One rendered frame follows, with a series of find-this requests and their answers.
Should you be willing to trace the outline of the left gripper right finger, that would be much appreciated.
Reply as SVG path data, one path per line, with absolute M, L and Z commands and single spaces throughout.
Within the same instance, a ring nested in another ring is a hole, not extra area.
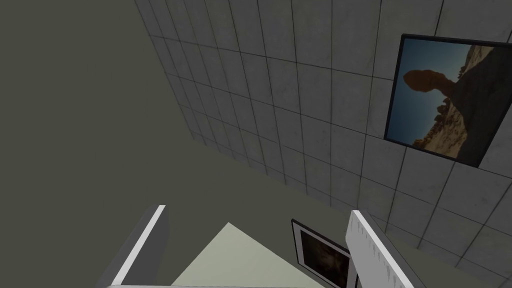
M 362 288 L 427 288 L 368 212 L 351 210 L 345 242 Z

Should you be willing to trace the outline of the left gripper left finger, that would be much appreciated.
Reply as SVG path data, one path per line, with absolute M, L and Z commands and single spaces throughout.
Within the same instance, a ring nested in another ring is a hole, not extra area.
M 143 213 L 95 287 L 151 287 L 157 284 L 169 239 L 166 205 L 151 205 Z

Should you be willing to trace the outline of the framed dark picture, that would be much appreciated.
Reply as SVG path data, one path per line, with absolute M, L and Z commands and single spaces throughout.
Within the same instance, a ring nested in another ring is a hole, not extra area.
M 295 219 L 291 220 L 300 266 L 333 288 L 361 288 L 350 251 Z

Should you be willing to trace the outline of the framed desert rock picture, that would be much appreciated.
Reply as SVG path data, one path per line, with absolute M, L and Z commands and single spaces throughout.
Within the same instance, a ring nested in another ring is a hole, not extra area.
M 402 34 L 384 139 L 471 167 L 512 105 L 512 43 Z

